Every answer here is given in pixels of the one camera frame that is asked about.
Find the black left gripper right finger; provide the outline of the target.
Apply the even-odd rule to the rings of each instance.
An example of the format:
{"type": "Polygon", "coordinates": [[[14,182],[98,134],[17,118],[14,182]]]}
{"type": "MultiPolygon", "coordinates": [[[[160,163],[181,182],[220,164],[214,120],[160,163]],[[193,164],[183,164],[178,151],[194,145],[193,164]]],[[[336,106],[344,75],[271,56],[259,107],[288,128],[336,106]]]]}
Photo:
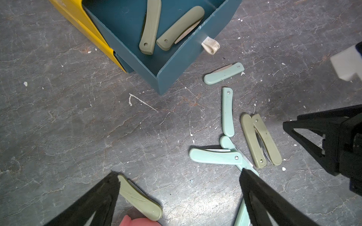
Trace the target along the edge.
{"type": "Polygon", "coordinates": [[[316,226],[253,171],[243,169],[239,178],[248,216],[253,226],[316,226]]]}

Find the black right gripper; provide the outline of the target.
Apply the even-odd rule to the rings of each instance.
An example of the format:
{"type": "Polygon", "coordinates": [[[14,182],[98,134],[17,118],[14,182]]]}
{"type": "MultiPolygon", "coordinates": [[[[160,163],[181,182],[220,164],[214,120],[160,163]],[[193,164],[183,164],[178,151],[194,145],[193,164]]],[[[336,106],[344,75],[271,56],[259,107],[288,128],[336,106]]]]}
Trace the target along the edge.
{"type": "Polygon", "coordinates": [[[284,122],[283,129],[329,174],[349,178],[349,189],[362,195],[361,105],[299,115],[295,121],[284,122]],[[298,133],[298,129],[321,136],[322,146],[298,133]]]}

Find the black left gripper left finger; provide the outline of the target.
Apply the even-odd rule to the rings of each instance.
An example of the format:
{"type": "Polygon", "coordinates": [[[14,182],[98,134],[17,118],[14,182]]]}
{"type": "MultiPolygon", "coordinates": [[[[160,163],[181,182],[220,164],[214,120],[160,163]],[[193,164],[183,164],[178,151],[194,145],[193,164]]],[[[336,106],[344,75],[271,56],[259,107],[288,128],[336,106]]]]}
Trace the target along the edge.
{"type": "Polygon", "coordinates": [[[119,173],[110,172],[46,225],[84,226],[89,219],[92,219],[91,226],[110,226],[120,190],[118,176],[119,173]]]}

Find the olive knife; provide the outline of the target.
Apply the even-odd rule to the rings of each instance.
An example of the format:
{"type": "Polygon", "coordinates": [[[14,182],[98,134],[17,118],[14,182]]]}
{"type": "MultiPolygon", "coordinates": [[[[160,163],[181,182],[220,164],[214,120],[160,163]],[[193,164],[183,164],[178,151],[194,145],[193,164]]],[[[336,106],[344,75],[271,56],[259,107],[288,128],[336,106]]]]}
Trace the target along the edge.
{"type": "Polygon", "coordinates": [[[250,115],[243,114],[240,117],[240,123],[241,127],[244,132],[244,136],[246,138],[248,147],[251,152],[251,156],[253,158],[253,161],[255,163],[256,168],[263,168],[266,166],[266,158],[264,157],[263,151],[259,145],[255,127],[253,125],[253,121],[250,115]]]}
{"type": "Polygon", "coordinates": [[[145,24],[139,43],[141,53],[153,55],[156,44],[156,36],[160,21],[162,2],[161,0],[148,0],[145,24]]]}
{"type": "Polygon", "coordinates": [[[270,132],[268,131],[261,116],[259,114],[253,115],[252,120],[253,120],[254,127],[264,144],[264,147],[265,147],[267,156],[269,157],[269,160],[275,166],[281,165],[281,163],[282,163],[281,154],[280,154],[274,140],[272,139],[270,132]]]}
{"type": "Polygon", "coordinates": [[[204,15],[205,11],[201,6],[191,8],[157,39],[159,48],[164,51],[170,50],[198,26],[204,15]]]}

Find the mint knife vertical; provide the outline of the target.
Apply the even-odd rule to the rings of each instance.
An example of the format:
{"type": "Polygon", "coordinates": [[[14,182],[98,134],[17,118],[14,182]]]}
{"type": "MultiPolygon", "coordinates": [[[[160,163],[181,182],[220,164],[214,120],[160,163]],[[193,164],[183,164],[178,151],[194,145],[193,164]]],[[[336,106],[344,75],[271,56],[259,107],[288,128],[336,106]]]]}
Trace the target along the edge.
{"type": "Polygon", "coordinates": [[[222,89],[222,130],[228,137],[234,136],[233,125],[233,90],[228,87],[222,89]]]}

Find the teal bottom drawer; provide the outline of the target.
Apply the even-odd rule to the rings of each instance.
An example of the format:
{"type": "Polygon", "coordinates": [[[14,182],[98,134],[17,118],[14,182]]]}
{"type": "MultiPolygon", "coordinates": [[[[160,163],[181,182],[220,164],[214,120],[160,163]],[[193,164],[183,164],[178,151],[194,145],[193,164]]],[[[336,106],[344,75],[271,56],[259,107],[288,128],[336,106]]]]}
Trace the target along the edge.
{"type": "Polygon", "coordinates": [[[126,73],[132,73],[134,71],[116,52],[114,52],[114,56],[126,73]]]}

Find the teal drawer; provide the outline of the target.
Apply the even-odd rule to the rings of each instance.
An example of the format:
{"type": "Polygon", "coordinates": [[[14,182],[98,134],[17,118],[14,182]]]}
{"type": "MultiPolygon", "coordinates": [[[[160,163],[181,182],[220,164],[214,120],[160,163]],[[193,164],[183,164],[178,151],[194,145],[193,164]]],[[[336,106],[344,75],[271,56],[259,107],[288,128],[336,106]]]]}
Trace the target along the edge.
{"type": "Polygon", "coordinates": [[[116,52],[114,52],[114,56],[126,73],[132,73],[134,71],[116,52]]]}
{"type": "Polygon", "coordinates": [[[240,1],[156,1],[154,38],[146,38],[151,1],[83,1],[82,6],[125,71],[164,94],[231,21],[240,1]]]}

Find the yellow drawer cabinet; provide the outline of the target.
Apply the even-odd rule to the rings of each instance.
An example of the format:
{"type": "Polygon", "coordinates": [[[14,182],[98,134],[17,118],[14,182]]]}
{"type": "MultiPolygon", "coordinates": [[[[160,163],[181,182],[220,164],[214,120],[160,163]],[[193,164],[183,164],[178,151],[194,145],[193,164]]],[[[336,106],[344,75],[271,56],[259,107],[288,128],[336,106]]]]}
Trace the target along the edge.
{"type": "Polygon", "coordinates": [[[69,22],[123,70],[114,56],[113,49],[110,48],[98,28],[83,9],[82,0],[50,0],[50,2],[69,22]]]}

